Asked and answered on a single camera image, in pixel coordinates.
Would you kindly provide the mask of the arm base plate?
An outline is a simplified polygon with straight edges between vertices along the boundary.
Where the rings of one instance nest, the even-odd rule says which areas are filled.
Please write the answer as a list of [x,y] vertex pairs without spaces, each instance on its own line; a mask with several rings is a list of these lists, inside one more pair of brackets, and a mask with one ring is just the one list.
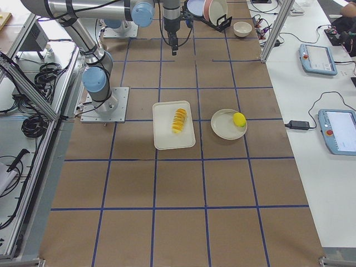
[[124,39],[136,38],[138,25],[131,21],[104,19],[105,29],[103,32],[104,39]]
[[129,87],[111,87],[111,97],[104,103],[92,101],[87,93],[83,114],[80,115],[80,121],[83,123],[125,123]]

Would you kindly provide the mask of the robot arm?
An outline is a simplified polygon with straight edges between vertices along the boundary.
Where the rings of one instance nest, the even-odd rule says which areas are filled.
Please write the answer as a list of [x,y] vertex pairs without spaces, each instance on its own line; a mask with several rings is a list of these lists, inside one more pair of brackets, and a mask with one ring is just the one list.
[[185,20],[189,28],[193,25],[192,15],[182,10],[180,1],[124,1],[123,15],[105,18],[103,21],[113,29],[122,28],[125,22],[148,27],[155,16],[155,6],[159,8],[161,37],[175,56],[181,46],[177,37],[181,21]]
[[155,13],[154,1],[22,1],[33,14],[55,20],[69,34],[81,54],[88,69],[98,72],[103,78],[101,92],[90,92],[93,109],[96,112],[109,109],[117,104],[110,89],[112,60],[108,52],[101,48],[81,22],[82,18],[95,18],[134,22],[140,27],[151,24]]

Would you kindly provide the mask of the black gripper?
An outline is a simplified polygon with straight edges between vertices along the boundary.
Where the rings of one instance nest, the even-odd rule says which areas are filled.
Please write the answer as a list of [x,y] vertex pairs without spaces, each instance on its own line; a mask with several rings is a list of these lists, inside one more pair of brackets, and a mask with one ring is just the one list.
[[164,18],[164,29],[167,32],[168,37],[163,36],[163,39],[165,41],[168,41],[170,35],[170,46],[171,46],[171,53],[173,56],[177,54],[177,50],[178,50],[178,39],[177,39],[176,32],[180,29],[181,21],[185,21],[187,27],[190,29],[190,32],[186,37],[186,41],[187,41],[190,38],[192,32],[193,19],[186,18],[186,17],[179,17],[173,20]]

